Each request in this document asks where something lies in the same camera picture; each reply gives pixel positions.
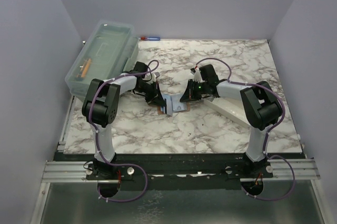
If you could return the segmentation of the tan leather card holder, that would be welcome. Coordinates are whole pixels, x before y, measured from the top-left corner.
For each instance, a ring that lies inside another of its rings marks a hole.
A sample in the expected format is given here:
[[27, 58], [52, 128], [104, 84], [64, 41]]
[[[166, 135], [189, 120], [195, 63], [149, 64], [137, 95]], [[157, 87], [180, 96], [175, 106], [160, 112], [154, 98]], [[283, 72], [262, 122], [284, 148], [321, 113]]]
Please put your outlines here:
[[163, 98], [166, 101], [165, 107], [158, 107], [157, 113], [159, 115], [166, 114], [168, 116], [173, 116], [174, 113], [182, 113], [187, 112], [190, 110], [189, 103], [187, 102], [180, 102], [181, 97], [183, 94], [163, 94]]

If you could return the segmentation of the silver grey credit card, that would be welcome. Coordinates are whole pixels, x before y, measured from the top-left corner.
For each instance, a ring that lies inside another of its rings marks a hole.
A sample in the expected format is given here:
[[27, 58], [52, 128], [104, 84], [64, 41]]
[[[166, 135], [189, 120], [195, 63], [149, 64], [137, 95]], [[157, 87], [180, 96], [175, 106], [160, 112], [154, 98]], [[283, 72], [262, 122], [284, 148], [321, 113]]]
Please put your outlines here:
[[187, 111], [187, 103], [180, 101], [181, 95], [172, 96], [172, 109], [174, 113]]

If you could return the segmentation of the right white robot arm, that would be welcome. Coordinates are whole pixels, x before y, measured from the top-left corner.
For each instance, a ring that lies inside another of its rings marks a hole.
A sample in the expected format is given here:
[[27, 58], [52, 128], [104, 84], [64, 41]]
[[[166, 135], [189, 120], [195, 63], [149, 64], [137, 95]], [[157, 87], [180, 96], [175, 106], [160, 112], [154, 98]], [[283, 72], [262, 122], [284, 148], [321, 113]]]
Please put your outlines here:
[[202, 98], [230, 98], [242, 102], [244, 113], [251, 126], [249, 145], [245, 155], [249, 159], [242, 165], [243, 173], [250, 178], [261, 172], [259, 161], [266, 158], [266, 147], [270, 131], [284, 119], [282, 99], [266, 81], [241, 83], [229, 78], [220, 80], [213, 65], [191, 68], [193, 78], [180, 102], [198, 101]]

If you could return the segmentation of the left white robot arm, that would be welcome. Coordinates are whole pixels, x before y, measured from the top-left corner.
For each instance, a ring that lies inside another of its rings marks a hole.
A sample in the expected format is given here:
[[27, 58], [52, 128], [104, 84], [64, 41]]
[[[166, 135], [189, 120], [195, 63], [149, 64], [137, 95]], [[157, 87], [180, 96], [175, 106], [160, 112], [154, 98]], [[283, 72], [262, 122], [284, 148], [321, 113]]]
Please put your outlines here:
[[112, 179], [117, 172], [116, 165], [111, 163], [115, 157], [111, 124], [117, 114], [120, 95], [132, 91], [144, 97], [148, 105], [166, 108], [166, 100], [153, 73], [159, 62], [154, 59], [151, 63], [156, 63], [153, 69], [150, 68], [150, 63], [136, 62], [129, 72], [107, 80], [94, 78], [89, 85], [83, 101], [82, 115], [93, 131], [94, 157], [102, 162], [98, 172], [105, 179]]

